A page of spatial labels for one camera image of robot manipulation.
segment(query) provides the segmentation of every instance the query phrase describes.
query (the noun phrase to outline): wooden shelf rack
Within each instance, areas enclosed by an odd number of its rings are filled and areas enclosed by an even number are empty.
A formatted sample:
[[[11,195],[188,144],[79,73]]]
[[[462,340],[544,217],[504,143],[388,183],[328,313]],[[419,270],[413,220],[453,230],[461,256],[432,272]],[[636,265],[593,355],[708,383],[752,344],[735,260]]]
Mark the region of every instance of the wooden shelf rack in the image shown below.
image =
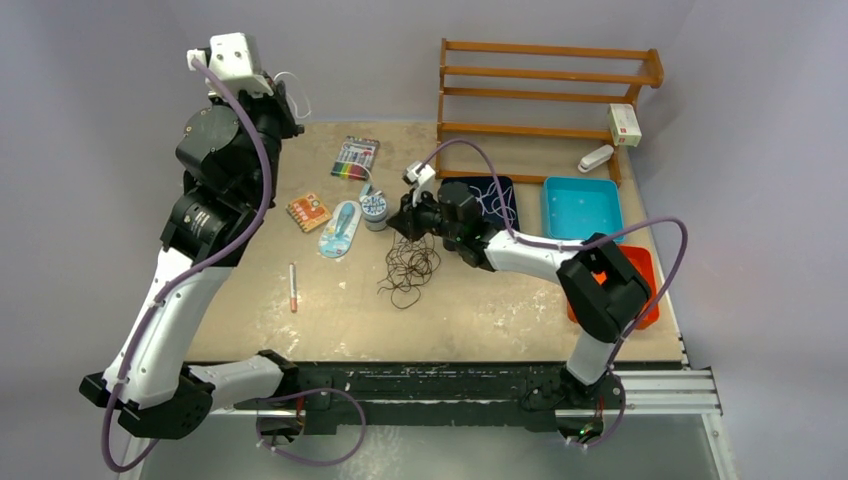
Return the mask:
[[[550,70],[522,70],[513,68],[485,68],[447,65],[447,52],[483,52],[506,53],[522,55],[548,55],[560,57],[604,58],[611,60],[640,60],[641,66],[636,75],[619,75],[592,72],[564,72]],[[591,82],[627,85],[627,91],[622,96],[616,95],[587,95],[581,93],[554,93],[527,90],[504,90],[494,88],[446,87],[445,78],[449,75],[471,77],[522,78],[535,80],[558,80],[566,82]],[[444,103],[446,96],[513,98],[520,100],[545,100],[555,102],[581,103],[629,103],[636,107],[639,91],[643,86],[659,88],[663,82],[663,67],[659,54],[651,50],[617,50],[608,48],[584,47],[551,47],[542,45],[514,45],[506,43],[455,42],[442,39],[441,65],[439,66],[439,116],[436,129],[438,145],[442,143],[444,133],[475,133],[495,135],[520,135],[554,138],[581,138],[600,140],[613,144],[613,138],[608,129],[590,130],[577,128],[544,128],[522,127],[513,125],[489,125],[481,123],[458,123],[445,121]],[[462,177],[480,175],[481,172],[462,172],[444,168],[439,158],[435,158],[435,169],[438,178]],[[621,184],[621,170],[618,164],[618,149],[616,148],[607,163],[610,178],[617,185]],[[504,174],[518,183],[543,183],[547,176]]]

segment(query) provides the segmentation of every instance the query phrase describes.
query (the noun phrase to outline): brown cord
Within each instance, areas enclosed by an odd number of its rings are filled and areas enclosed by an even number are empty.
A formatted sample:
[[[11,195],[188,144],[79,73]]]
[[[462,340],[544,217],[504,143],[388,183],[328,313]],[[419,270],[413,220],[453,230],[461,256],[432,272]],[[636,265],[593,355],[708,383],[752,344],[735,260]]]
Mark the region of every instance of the brown cord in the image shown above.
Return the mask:
[[[434,246],[435,242],[430,235],[410,242],[395,232],[392,248],[386,254],[386,278],[379,282],[388,285],[381,285],[377,293],[390,290],[392,305],[400,310],[406,310],[418,303],[421,299],[420,287],[430,281],[433,272],[442,263],[442,258],[436,253]],[[415,300],[403,306],[399,305],[395,294],[412,291],[415,292]]]

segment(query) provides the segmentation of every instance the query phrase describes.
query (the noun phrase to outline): small white box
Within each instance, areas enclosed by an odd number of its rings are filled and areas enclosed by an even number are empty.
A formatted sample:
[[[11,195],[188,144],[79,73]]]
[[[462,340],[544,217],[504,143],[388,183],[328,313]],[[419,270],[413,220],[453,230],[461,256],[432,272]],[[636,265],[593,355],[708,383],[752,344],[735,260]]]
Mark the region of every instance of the small white box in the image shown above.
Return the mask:
[[[636,111],[633,105],[626,103],[611,103],[607,119],[610,124],[610,133],[615,145],[635,147],[642,140],[642,130],[636,120]]]

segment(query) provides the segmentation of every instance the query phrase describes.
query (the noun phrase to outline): wooden table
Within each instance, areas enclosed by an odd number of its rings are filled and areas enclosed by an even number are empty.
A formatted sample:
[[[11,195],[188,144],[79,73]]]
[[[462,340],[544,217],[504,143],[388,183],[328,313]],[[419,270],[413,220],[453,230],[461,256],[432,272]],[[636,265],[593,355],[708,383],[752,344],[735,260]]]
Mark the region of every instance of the wooden table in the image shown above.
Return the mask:
[[[331,208],[355,199],[362,182],[330,175],[347,135],[382,142],[374,180],[394,207],[407,191],[403,169],[435,146],[435,125],[427,123],[312,124],[287,141],[280,163],[277,202],[314,191]],[[580,140],[485,136],[475,138],[504,171],[579,175],[580,157],[598,143]],[[449,147],[443,161],[454,169],[481,170],[468,147]],[[621,155],[620,188],[625,224],[645,218],[627,155]],[[590,176],[607,178],[600,168]],[[522,231],[541,234],[536,185],[516,185]],[[270,348],[294,361],[527,361],[565,360],[579,327],[565,314],[559,285],[514,274],[468,267],[445,252],[441,267],[407,310],[377,294],[386,276],[385,255],[393,232],[371,232],[360,224],[350,251],[340,259],[318,253],[322,228],[304,234],[284,207],[269,211],[244,258],[212,302],[189,351],[189,361],[229,361]],[[649,248],[643,230],[626,244]],[[299,310],[289,311],[289,263],[297,263]],[[635,332],[619,360],[680,361],[676,322],[666,296],[660,319]]]

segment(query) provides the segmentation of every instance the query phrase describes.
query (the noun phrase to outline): orange tray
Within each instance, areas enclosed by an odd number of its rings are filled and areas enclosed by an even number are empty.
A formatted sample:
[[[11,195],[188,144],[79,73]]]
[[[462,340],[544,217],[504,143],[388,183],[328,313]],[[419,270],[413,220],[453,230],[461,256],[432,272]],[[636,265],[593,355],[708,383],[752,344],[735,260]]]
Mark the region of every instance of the orange tray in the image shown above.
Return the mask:
[[[624,253],[624,256],[627,257],[628,260],[636,267],[636,270],[645,277],[648,285],[651,287],[651,292],[654,294],[657,293],[657,279],[654,274],[654,259],[651,256],[651,252],[646,248],[642,247],[631,247],[630,245],[619,245],[618,248]],[[595,279],[598,282],[604,281],[604,275],[601,274],[599,276],[595,276]],[[569,304],[567,307],[568,310],[568,319],[572,322],[577,322],[577,318],[574,316],[574,310],[571,309],[571,305]],[[648,314],[648,316],[642,320],[642,323],[636,327],[637,330],[644,330],[651,326],[654,322],[659,320],[660,318],[660,306],[657,304],[654,307],[653,311]]]

